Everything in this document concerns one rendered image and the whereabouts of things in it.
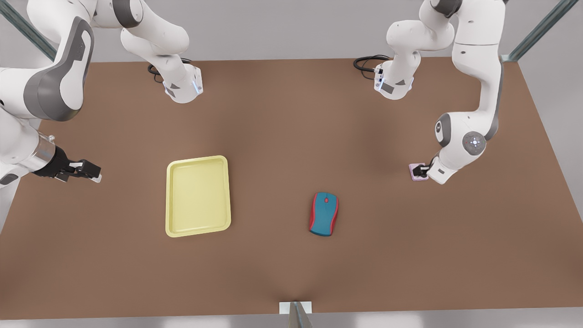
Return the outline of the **yellow rectangular tray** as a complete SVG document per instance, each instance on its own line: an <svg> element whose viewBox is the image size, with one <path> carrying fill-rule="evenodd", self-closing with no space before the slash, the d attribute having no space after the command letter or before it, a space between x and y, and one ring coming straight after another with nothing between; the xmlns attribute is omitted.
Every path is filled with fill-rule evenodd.
<svg viewBox="0 0 583 328"><path fill-rule="evenodd" d="M221 155L171 162L166 171L166 234L221 232L231 225L227 158Z"/></svg>

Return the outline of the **blue and red computer mouse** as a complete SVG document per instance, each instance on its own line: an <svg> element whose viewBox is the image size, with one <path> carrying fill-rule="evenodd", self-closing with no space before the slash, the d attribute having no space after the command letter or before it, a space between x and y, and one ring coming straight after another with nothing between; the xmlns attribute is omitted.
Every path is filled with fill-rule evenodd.
<svg viewBox="0 0 583 328"><path fill-rule="evenodd" d="M314 195L309 220L309 231L318 236L331 236L337 221L339 201L337 196L318 192Z"/></svg>

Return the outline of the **silver frame post with foot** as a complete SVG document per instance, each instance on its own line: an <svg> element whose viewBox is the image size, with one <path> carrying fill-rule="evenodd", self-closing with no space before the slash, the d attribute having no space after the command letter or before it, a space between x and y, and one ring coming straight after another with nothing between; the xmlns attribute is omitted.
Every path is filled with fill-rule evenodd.
<svg viewBox="0 0 583 328"><path fill-rule="evenodd" d="M288 315L287 328L313 328L308 317L312 313L311 301L280 302L279 314Z"/></svg>

